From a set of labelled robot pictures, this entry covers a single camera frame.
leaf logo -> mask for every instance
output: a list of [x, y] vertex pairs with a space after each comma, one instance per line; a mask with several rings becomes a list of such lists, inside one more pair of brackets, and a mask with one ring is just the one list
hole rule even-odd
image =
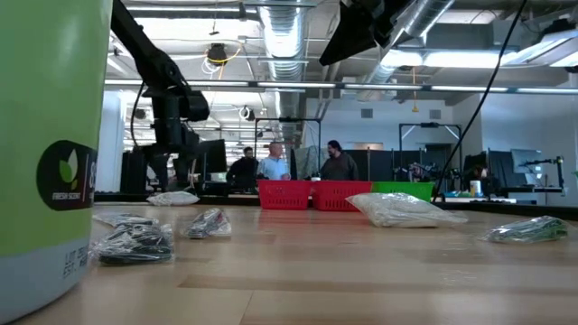
[[64, 182], [70, 183], [70, 188], [75, 190], [78, 185], [76, 173], [79, 169], [79, 159], [76, 155], [76, 150], [72, 150], [69, 160], [67, 162], [61, 160], [59, 163], [61, 178]]

desk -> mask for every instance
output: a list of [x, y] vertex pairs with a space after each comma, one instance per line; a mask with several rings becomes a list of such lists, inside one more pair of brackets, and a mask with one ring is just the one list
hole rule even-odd
[[[495, 198], [491, 199], [494, 202], [506, 202], [516, 204], [516, 199], [506, 199], [506, 198]], [[443, 202], [442, 198], [437, 198], [436, 202]], [[485, 198], [445, 198], [448, 203], [470, 203], [470, 202], [481, 202], [487, 201]]]
[[[206, 209], [97, 206], [178, 223]], [[16, 324], [415, 325], [578, 323], [578, 242], [477, 237], [514, 216], [465, 211], [456, 228], [376, 228], [355, 212], [224, 207], [233, 236], [175, 233], [173, 262], [93, 267]], [[94, 223], [93, 238], [109, 227]]]
[[518, 201], [530, 201], [532, 204], [545, 205], [547, 193], [560, 193], [563, 189], [559, 187], [509, 187], [500, 189], [502, 195], [509, 199]]

fluorescent light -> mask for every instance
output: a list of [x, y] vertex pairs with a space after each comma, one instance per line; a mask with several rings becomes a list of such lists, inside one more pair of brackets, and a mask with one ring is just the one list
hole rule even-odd
[[417, 85], [396, 85], [396, 84], [345, 84], [343, 85], [345, 89], [356, 89], [356, 90], [421, 90], [423, 86]]
[[502, 58], [502, 65], [508, 66], [509, 64], [528, 63], [531, 60], [545, 54], [546, 52], [551, 51], [554, 48], [562, 45], [562, 43], [566, 41], [568, 41], [568, 39], [540, 42], [538, 44], [525, 48], [522, 51], [506, 54], [504, 55], [504, 58]]
[[[129, 11], [156, 11], [156, 12], [219, 12], [219, 13], [238, 13], [238, 8], [233, 7], [217, 7], [217, 6], [204, 6], [204, 7], [192, 7], [192, 6], [144, 6], [144, 5], [130, 5], [126, 9]], [[247, 13], [256, 14], [256, 9], [247, 9]]]
[[550, 65], [550, 67], [575, 67], [575, 66], [578, 66], [578, 51]]
[[221, 87], [248, 87], [248, 82], [246, 81], [225, 81], [225, 80], [197, 80], [197, 81], [188, 81], [189, 86], [196, 86], [196, 87], [211, 87], [211, 86], [221, 86]]
[[578, 88], [518, 88], [518, 94], [578, 95]]
[[137, 79], [106, 79], [105, 85], [107, 86], [140, 86], [142, 80]]
[[495, 68], [498, 54], [488, 51], [436, 51], [425, 57], [424, 65], [440, 68]]
[[334, 83], [315, 83], [315, 82], [257, 82], [258, 87], [282, 87], [282, 88], [335, 88]]
[[128, 74], [128, 72], [126, 72], [126, 70], [119, 66], [114, 60], [112, 60], [112, 58], [107, 58], [107, 64], [124, 75]]
[[417, 52], [390, 50], [381, 60], [381, 65], [390, 67], [416, 67], [424, 63], [422, 55]]
[[[486, 87], [477, 86], [432, 86], [432, 90], [437, 91], [456, 91], [456, 92], [483, 92], [486, 91]], [[489, 89], [490, 92], [507, 92], [508, 89], [505, 87], [492, 87]]]
[[297, 60], [292, 58], [257, 58], [256, 61], [258, 63], [309, 63], [309, 60]]

green basket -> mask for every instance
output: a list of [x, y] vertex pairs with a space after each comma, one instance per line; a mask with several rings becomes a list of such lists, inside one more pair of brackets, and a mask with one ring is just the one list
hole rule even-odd
[[374, 193], [405, 193], [413, 195], [424, 201], [432, 200], [431, 182], [409, 182], [409, 181], [375, 181], [371, 191]]

metal frame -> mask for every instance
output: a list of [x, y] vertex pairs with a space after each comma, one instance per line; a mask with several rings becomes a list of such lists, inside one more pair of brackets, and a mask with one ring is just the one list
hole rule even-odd
[[[402, 135], [402, 131], [404, 126], [411, 126], [409, 130], [407, 130], [407, 132], [405, 134]], [[419, 126], [421, 128], [439, 128], [440, 126], [443, 126], [451, 135], [453, 135], [453, 137], [455, 137], [456, 139], [458, 139], [458, 141], [461, 138], [461, 126], [459, 125], [447, 125], [447, 124], [439, 124], [439, 123], [400, 123], [399, 124], [399, 165], [401, 166], [401, 163], [403, 161], [402, 157], [404, 155], [404, 150], [403, 150], [403, 142], [404, 139], [412, 132], [414, 131], [415, 127]], [[455, 134], [451, 127], [455, 127], [458, 130], [458, 134]], [[463, 168], [463, 161], [461, 160], [461, 144], [459, 145], [459, 155], [460, 155], [460, 172], [462, 172], [462, 168]]]
[[255, 150], [256, 150], [256, 135], [258, 134], [257, 125], [260, 121], [277, 121], [279, 123], [301, 123], [301, 122], [317, 122], [318, 132], [317, 132], [317, 172], [322, 171], [322, 120], [320, 118], [292, 118], [292, 117], [281, 117], [281, 118], [256, 118], [255, 119]]

